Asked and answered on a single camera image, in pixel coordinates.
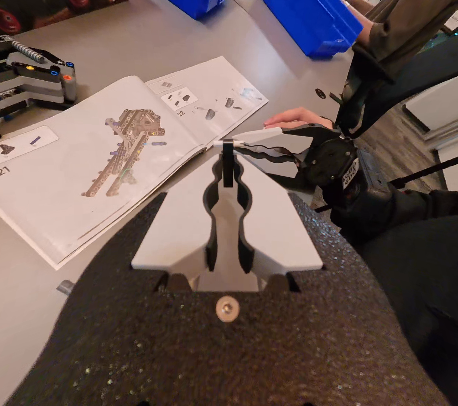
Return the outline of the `black toy beam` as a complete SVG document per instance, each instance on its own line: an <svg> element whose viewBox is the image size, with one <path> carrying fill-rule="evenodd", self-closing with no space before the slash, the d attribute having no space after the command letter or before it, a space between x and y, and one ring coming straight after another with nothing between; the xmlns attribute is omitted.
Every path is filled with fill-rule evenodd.
<svg viewBox="0 0 458 406"><path fill-rule="evenodd" d="M223 140L222 142L222 169L224 187L233 187L234 179L234 141Z"/></svg>

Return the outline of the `partly built toy model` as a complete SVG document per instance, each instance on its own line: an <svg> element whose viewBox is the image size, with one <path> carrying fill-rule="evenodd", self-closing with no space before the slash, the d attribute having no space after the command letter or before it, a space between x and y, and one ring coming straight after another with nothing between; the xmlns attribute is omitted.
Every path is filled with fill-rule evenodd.
<svg viewBox="0 0 458 406"><path fill-rule="evenodd" d="M52 53L30 48L8 35L0 37L0 116L31 103L66 110L77 102L75 66Z"/></svg>

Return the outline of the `white cabinet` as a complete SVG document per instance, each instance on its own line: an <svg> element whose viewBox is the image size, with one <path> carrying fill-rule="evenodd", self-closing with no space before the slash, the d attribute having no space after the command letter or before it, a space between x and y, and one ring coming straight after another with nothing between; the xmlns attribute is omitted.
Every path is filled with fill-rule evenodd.
<svg viewBox="0 0 458 406"><path fill-rule="evenodd" d="M431 148L441 148L458 137L458 78L422 91L404 105L405 111L425 130L423 139Z"/></svg>

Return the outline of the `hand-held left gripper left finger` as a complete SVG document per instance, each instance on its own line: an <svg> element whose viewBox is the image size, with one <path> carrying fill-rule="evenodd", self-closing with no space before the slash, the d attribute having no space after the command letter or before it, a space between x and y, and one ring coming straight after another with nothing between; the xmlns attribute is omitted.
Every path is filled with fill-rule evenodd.
<svg viewBox="0 0 458 406"><path fill-rule="evenodd" d="M222 156L215 155L167 193L131 265L170 275L214 271L217 226L212 209L219 200Z"/></svg>

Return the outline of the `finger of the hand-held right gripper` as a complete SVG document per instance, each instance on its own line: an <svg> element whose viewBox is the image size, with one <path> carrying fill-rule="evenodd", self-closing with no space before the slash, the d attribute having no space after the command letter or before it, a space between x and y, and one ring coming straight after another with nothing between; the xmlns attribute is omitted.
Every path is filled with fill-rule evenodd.
<svg viewBox="0 0 458 406"><path fill-rule="evenodd" d="M298 173L297 160L292 155L279 153L278 151L266 149L261 146L254 149L237 147L236 150L266 174L294 178Z"/></svg>
<svg viewBox="0 0 458 406"><path fill-rule="evenodd" d="M313 138L286 134L282 128L260 129L232 136L245 155L299 156L312 144Z"/></svg>

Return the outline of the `person's dark clothing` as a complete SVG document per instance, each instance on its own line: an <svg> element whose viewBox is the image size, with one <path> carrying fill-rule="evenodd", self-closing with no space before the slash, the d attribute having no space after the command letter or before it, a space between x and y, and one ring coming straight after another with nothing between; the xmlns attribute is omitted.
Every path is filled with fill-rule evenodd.
<svg viewBox="0 0 458 406"><path fill-rule="evenodd" d="M417 359L457 405L457 216L397 226L357 252L388 297Z"/></svg>

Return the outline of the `person's right hand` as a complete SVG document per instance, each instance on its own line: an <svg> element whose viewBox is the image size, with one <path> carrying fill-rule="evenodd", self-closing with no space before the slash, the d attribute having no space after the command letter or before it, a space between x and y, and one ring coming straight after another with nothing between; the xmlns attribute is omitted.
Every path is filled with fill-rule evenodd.
<svg viewBox="0 0 458 406"><path fill-rule="evenodd" d="M296 128L306 124L321 124L328 129L333 129L331 120L321 117L303 107L297 107L274 115L267 119L264 128Z"/></svg>

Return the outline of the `person's right forearm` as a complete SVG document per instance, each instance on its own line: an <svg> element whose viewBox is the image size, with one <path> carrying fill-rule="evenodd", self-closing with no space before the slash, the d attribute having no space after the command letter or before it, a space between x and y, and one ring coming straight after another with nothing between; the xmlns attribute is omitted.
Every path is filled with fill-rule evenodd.
<svg viewBox="0 0 458 406"><path fill-rule="evenodd" d="M335 205L330 219L349 242L362 244L398 226L457 214L456 191L423 193L390 187L382 199L361 196L352 204Z"/></svg>

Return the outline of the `open instruction booklet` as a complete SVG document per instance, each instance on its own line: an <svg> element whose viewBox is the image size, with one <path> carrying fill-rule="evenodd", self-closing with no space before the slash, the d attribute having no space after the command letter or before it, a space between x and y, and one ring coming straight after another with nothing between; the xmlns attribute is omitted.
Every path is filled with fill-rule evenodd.
<svg viewBox="0 0 458 406"><path fill-rule="evenodd" d="M224 57L121 78L1 140L1 219L59 269L267 103Z"/></svg>

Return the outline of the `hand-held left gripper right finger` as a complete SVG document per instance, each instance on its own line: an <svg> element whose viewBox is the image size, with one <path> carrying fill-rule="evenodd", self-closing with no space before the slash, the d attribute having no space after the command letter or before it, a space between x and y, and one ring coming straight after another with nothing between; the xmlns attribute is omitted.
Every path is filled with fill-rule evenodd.
<svg viewBox="0 0 458 406"><path fill-rule="evenodd" d="M320 270L323 261L289 193L241 155L234 159L234 178L243 208L238 228L243 271L285 275Z"/></svg>

